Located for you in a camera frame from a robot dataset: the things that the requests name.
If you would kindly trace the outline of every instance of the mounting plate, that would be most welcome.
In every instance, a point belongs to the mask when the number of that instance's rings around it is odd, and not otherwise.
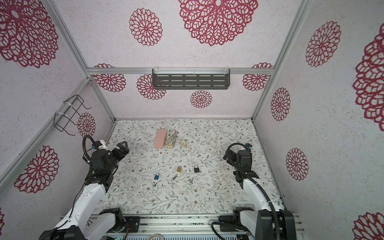
[[[228,89],[230,70],[228,74],[157,74],[152,69],[152,85],[157,90],[180,89]]]

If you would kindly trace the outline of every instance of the table surface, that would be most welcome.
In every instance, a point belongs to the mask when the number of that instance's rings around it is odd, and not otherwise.
[[[153,147],[159,128],[178,132],[174,148]],[[282,205],[251,120],[121,120],[108,147],[121,141],[128,142],[130,153],[119,162],[94,214],[113,207],[123,214],[231,214],[235,207],[252,207],[235,181],[234,168],[222,159],[234,142],[253,145],[252,170],[269,197]],[[200,172],[194,172],[195,165]],[[154,180],[157,173],[159,180]]]

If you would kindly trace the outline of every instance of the cable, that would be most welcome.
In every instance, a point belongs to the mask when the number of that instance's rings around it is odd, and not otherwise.
[[[88,162],[87,159],[85,158],[85,154],[83,154],[83,159],[84,159],[84,161],[85,161],[87,164],[89,164],[89,162]]]
[[[214,225],[222,225],[222,226],[226,226],[226,227],[233,227],[233,228],[236,228],[236,229],[241,229],[241,230],[244,230],[244,231],[249,231],[247,228],[245,228],[245,227],[241,227],[241,226],[231,225],[231,224],[222,223],[222,222],[212,222],[212,223],[211,223],[212,231],[213,231],[213,232],[216,234],[216,236],[218,236],[221,240],[227,240],[227,239],[223,238],[222,236],[220,236],[220,234],[217,233],[217,231],[216,231],[215,228],[214,228]]]
[[[159,234],[151,235],[147,240],[152,240],[153,238],[159,238],[160,240],[164,240],[164,238]]]
[[[96,146],[96,143],[95,143],[95,141],[93,140],[93,138],[92,138],[90,135],[85,135],[85,136],[83,137],[83,152],[84,152],[84,156],[85,156],[85,158],[86,158],[88,161],[90,161],[91,158],[89,157],[89,155],[88,155],[88,153],[87,153],[87,148],[85,147],[85,141],[87,140],[87,138],[89,138],[89,139],[92,141],[92,144],[93,144],[94,146]]]
[[[119,165],[116,165],[115,171],[112,173],[112,175],[115,175],[115,172],[118,170]]]
[[[128,231],[129,231],[129,229],[130,229],[130,226],[129,226],[129,224],[125,224],[126,226],[127,226],[127,232],[126,232],[126,234],[125,234],[125,239],[127,239],[127,236],[128,236]]]
[[[234,146],[234,145],[241,145],[241,146],[243,146],[245,149],[247,149],[247,148],[245,147],[244,144],[239,143],[239,142],[235,142],[235,143],[229,145],[229,147],[228,147],[227,150],[225,151],[225,155],[226,155],[226,156],[228,156],[229,149],[230,149],[232,146]],[[232,165],[235,167],[235,163],[232,161],[232,159],[228,158],[228,160],[229,160],[229,162],[232,163]],[[240,168],[237,168],[237,170],[239,170],[244,176],[247,175],[247,174],[246,174],[243,170],[241,170]],[[263,193],[264,197],[266,198],[266,200],[267,200],[267,202],[268,202],[268,205],[269,205],[269,207],[271,208],[272,216],[273,216],[273,221],[274,221],[274,223],[275,223],[275,239],[276,239],[276,240],[280,240],[279,220],[278,220],[278,218],[277,218],[276,209],[275,209],[275,207],[273,206],[273,203],[272,203],[271,199],[269,198],[269,196],[267,195],[267,193],[264,191],[263,187],[262,187],[259,183],[257,183],[255,180],[253,180],[253,179],[250,178],[250,177],[249,177],[249,178],[247,177],[247,179],[249,179],[253,184],[255,184],[255,185],[261,190],[261,192]]]
[[[76,201],[77,195],[79,195],[79,193],[80,193],[81,190],[83,189],[85,183],[86,183],[86,181],[83,183],[83,185],[81,186],[80,191],[79,191],[79,192],[76,194],[76,196],[74,197],[73,204],[72,204],[72,210],[71,210],[71,214],[70,214],[69,218],[71,218],[71,216],[72,216],[73,207],[74,207],[74,203],[75,203],[75,201]],[[64,226],[67,222],[68,222],[68,220],[66,220],[60,227],[55,227],[54,229],[52,229],[52,231],[48,232],[47,234],[45,234],[43,237],[41,237],[41,238],[39,238],[39,239],[40,239],[40,240],[43,240],[48,234],[53,233],[53,232],[56,231],[57,229],[61,228],[61,227]]]

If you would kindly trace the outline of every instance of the black cable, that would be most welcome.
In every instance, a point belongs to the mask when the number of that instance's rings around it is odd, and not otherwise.
[[[89,162],[88,162],[87,159],[85,158],[85,154],[83,154],[83,159],[84,159],[84,161],[85,161],[87,164],[89,164]]]
[[[227,150],[225,151],[225,155],[226,155],[226,156],[228,156],[229,149],[230,149],[232,146],[234,146],[234,145],[241,145],[241,146],[243,146],[243,147],[247,150],[247,148],[245,147],[244,144],[239,143],[239,142],[236,142],[236,143],[233,143],[233,144],[229,145],[229,147],[228,147]],[[230,159],[230,158],[228,157],[228,160],[229,160],[229,162],[232,163],[232,165],[235,167],[235,163],[232,161],[232,159]],[[247,174],[246,174],[243,170],[241,170],[240,168],[238,168],[237,170],[239,170],[244,176],[247,175]],[[274,221],[274,223],[275,223],[275,238],[276,238],[276,240],[280,240],[279,220],[278,220],[278,218],[277,218],[276,209],[275,209],[275,207],[273,206],[273,203],[272,203],[271,199],[269,198],[269,196],[267,195],[267,193],[264,191],[263,187],[262,187],[259,183],[257,183],[255,180],[253,180],[253,179],[250,178],[250,177],[249,177],[249,178],[247,177],[247,179],[249,179],[253,184],[255,184],[255,185],[261,190],[261,192],[263,193],[264,197],[266,198],[266,200],[267,200],[267,202],[268,202],[268,205],[269,205],[269,207],[271,208],[272,216],[273,216],[273,221]]]
[[[74,197],[73,204],[72,204],[72,210],[71,210],[71,214],[70,214],[69,218],[71,218],[71,216],[72,216],[72,212],[73,212],[73,208],[74,208],[74,203],[76,202],[77,195],[79,195],[79,193],[80,193],[81,190],[83,189],[85,183],[86,183],[86,182],[83,183],[83,185],[81,186],[80,191],[79,191],[79,192],[76,194],[76,196]],[[45,234],[43,237],[41,237],[41,238],[39,238],[39,239],[43,240],[48,234],[53,233],[53,232],[56,231],[57,229],[61,228],[61,227],[64,226],[67,222],[68,222],[68,220],[66,220],[61,226],[59,226],[59,227],[55,227],[54,229],[52,229],[52,231],[48,232],[47,234]]]
[[[214,228],[214,225],[222,225],[222,226],[226,226],[226,227],[233,227],[233,228],[236,228],[236,229],[241,229],[241,230],[244,230],[244,231],[249,231],[246,227],[240,227],[240,226],[231,225],[231,224],[227,224],[227,223],[223,223],[223,222],[212,222],[212,223],[211,223],[212,231],[213,231],[213,232],[216,234],[216,236],[218,236],[218,238],[220,238],[221,240],[227,240],[227,239],[223,238],[222,236],[220,236],[220,234],[217,233],[217,231],[216,231],[215,228]]]
[[[115,175],[115,172],[118,170],[119,165],[116,165],[115,171],[112,173],[112,175]]]
[[[89,139],[92,141],[92,144],[93,144],[94,146],[96,146],[96,143],[95,143],[95,141],[93,140],[93,138],[92,138],[90,135],[85,135],[85,136],[83,137],[83,152],[84,152],[84,156],[85,156],[85,158],[86,158],[88,161],[90,161],[91,158],[89,157],[89,155],[88,155],[88,153],[87,153],[87,148],[85,147],[85,141],[87,140],[87,138],[89,138]]]

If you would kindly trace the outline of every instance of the white cable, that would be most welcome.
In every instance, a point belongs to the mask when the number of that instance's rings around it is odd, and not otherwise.
[[[153,238],[159,238],[160,240],[164,240],[164,238],[162,236],[160,236],[159,234],[154,234],[152,236],[149,236],[149,238],[147,238],[147,240],[152,240]]]

